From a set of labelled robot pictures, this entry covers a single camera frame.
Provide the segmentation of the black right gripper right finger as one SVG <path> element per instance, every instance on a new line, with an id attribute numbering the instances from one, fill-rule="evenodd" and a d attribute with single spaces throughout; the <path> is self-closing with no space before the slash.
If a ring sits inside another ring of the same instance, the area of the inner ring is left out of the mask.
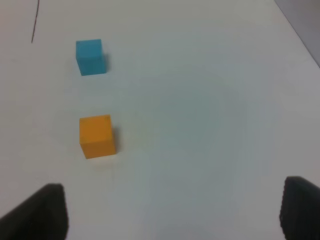
<path id="1" fill-rule="evenodd" d="M 320 238 L 320 188 L 300 176 L 288 176 L 279 213 L 286 240 Z"/>

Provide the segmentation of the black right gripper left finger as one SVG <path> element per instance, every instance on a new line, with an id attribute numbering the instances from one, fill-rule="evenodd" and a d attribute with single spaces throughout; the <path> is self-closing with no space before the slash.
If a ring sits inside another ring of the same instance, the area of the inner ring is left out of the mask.
<path id="1" fill-rule="evenodd" d="M 65 240 L 69 216 L 65 190 L 49 183 L 0 218 L 2 240 Z"/>

